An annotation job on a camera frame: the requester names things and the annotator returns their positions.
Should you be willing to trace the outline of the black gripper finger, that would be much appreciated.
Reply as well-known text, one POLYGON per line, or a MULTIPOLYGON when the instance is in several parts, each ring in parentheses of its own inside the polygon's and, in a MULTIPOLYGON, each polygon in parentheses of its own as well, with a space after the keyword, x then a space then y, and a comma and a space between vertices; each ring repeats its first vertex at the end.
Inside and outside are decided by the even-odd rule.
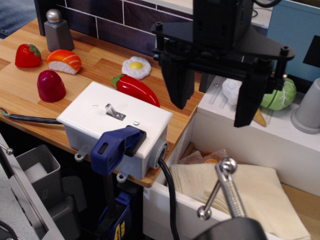
POLYGON ((160 66, 163 79, 171 102, 179 109, 184 109, 194 93, 195 71, 187 61, 174 59, 161 53, 160 66))
POLYGON ((234 77, 235 80, 242 81, 234 119, 236 128, 251 124, 264 95, 270 92, 269 77, 270 68, 268 66, 256 66, 239 77, 234 77))

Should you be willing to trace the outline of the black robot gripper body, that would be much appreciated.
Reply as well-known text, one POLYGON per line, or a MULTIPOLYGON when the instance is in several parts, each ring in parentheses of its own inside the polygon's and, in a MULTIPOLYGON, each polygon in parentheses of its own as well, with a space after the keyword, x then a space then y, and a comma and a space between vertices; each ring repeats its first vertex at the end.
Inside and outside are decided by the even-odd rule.
POLYGON ((153 24, 159 65, 165 53, 188 62, 194 71, 232 79, 255 67, 269 67, 270 91, 282 89, 295 52, 253 27, 253 5, 251 0, 195 0, 192 21, 153 24))

